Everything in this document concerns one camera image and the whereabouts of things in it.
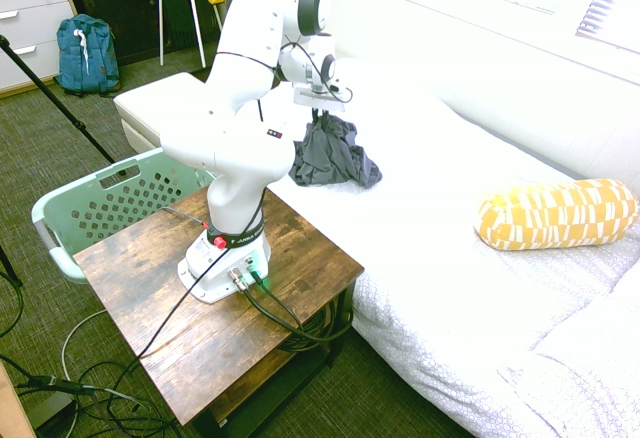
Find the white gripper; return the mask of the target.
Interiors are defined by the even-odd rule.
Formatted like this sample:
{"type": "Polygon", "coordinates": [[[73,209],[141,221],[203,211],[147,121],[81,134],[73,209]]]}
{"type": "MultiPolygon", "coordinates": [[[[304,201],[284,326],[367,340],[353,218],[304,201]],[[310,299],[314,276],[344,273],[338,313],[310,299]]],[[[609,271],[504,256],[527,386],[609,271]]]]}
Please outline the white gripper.
{"type": "Polygon", "coordinates": [[[344,112],[345,104],[330,93],[318,93],[309,87],[299,86],[294,88],[294,102],[298,105],[312,108],[312,125],[316,126],[319,120],[318,110],[323,110],[323,123],[329,123],[329,112],[344,112]]]}

